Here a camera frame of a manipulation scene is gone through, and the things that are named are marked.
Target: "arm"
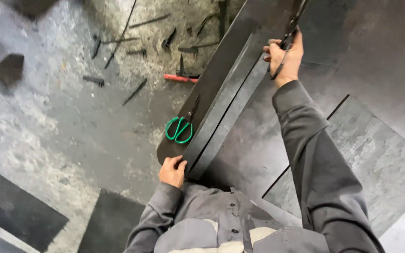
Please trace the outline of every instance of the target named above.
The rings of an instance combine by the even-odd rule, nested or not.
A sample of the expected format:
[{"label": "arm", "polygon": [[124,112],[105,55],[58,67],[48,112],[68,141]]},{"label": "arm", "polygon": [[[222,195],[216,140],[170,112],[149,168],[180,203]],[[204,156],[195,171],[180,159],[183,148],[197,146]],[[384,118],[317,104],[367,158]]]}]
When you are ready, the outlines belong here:
[{"label": "arm", "polygon": [[123,253],[150,253],[159,237],[173,224],[176,208],[182,195],[184,181],[183,161],[174,169],[182,156],[166,158],[159,172],[160,184],[146,205],[139,224],[132,230]]},{"label": "arm", "polygon": [[[271,61],[273,73],[284,52],[273,41],[264,50],[271,53],[265,60]],[[303,227],[323,234],[333,253],[384,252],[368,221],[362,185],[326,132],[327,120],[298,80],[302,54],[302,35],[298,32],[275,80],[278,90],[273,106],[281,124]]]}]

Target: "scissors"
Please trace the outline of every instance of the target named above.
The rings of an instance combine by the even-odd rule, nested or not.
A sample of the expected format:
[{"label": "scissors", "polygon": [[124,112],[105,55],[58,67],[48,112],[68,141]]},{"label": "scissors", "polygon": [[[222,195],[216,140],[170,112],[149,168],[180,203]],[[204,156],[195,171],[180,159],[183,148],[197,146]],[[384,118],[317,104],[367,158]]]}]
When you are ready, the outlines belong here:
[{"label": "scissors", "polygon": [[[289,52],[289,49],[292,47],[292,41],[295,32],[297,31],[297,26],[299,19],[301,18],[302,14],[304,13],[304,10],[307,7],[307,4],[309,3],[309,0],[295,0],[293,3],[292,7],[292,14],[290,15],[290,20],[289,20],[289,25],[285,29],[285,36],[282,39],[281,43],[279,44],[279,47],[282,50],[285,50],[284,57],[282,58],[281,64],[279,65],[278,69],[276,69],[276,72],[271,76],[271,80],[276,79],[278,76],[279,72],[281,72],[282,67],[284,66],[285,58],[287,57],[287,53]],[[267,72],[270,71],[270,64],[268,65]]]},{"label": "scissors", "polygon": [[[166,134],[166,137],[167,137],[169,140],[174,140],[174,141],[176,141],[176,143],[178,143],[178,144],[183,144],[183,143],[187,143],[189,140],[192,139],[192,137],[193,137],[192,117],[193,117],[193,113],[194,113],[195,110],[196,110],[196,107],[198,106],[198,103],[199,103],[199,95],[198,95],[198,96],[196,97],[196,99],[195,99],[195,104],[194,104],[192,110],[189,111],[189,112],[187,113],[187,115],[181,117],[180,119],[179,119],[179,117],[173,118],[172,120],[170,120],[170,121],[168,122],[168,124],[166,124],[165,134]],[[178,119],[179,119],[179,122],[178,122],[178,124],[177,124],[176,131],[175,131],[175,133],[174,133],[173,136],[170,136],[170,135],[168,134],[168,130],[170,129],[170,127],[172,126],[172,124],[173,124],[174,122],[176,122]],[[178,137],[188,128],[188,126],[190,126],[190,136],[188,137],[187,140],[179,141],[179,140],[178,140]]]}]

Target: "gray work jacket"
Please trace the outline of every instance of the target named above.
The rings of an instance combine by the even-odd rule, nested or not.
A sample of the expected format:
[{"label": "gray work jacket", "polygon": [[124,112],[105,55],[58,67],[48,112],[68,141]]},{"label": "gray work jacket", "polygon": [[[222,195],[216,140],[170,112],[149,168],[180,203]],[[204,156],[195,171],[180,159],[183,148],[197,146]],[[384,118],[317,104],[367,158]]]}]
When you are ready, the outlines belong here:
[{"label": "gray work jacket", "polygon": [[301,82],[279,88],[272,102],[303,228],[285,227],[241,192],[190,183],[181,190],[161,183],[124,253],[384,252],[370,228],[362,185]]}]

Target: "person's left hand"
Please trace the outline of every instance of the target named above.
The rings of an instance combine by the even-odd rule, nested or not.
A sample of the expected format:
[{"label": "person's left hand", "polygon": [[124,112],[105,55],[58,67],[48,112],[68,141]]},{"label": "person's left hand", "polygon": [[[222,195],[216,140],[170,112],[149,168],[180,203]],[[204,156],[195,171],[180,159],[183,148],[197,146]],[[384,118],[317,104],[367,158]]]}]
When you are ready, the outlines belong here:
[{"label": "person's left hand", "polygon": [[184,183],[184,169],[187,161],[182,161],[177,169],[176,164],[182,160],[182,155],[173,158],[165,158],[159,172],[159,180],[174,187],[180,188]]}]

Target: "hand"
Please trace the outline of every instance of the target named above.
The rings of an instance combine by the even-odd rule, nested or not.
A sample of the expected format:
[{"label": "hand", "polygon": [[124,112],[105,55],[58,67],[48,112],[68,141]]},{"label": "hand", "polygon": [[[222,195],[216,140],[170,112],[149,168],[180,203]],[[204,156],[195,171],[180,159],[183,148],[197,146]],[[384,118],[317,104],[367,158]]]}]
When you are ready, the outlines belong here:
[{"label": "hand", "polygon": [[165,158],[162,168],[159,171],[159,180],[174,187],[180,188],[184,183],[184,169],[187,161],[182,161],[177,169],[176,164],[182,160],[182,155],[173,158]]},{"label": "hand", "polygon": [[[269,40],[268,45],[263,47],[263,52],[270,55],[265,56],[263,60],[270,63],[271,75],[276,72],[282,62],[282,58],[285,55],[285,51],[278,46],[280,43],[281,40]],[[289,52],[284,60],[284,66],[274,80],[274,84],[278,89],[284,84],[298,79],[298,70],[303,54],[304,49],[302,47],[302,34],[298,28],[296,34],[294,35],[292,47],[289,49]]]}]

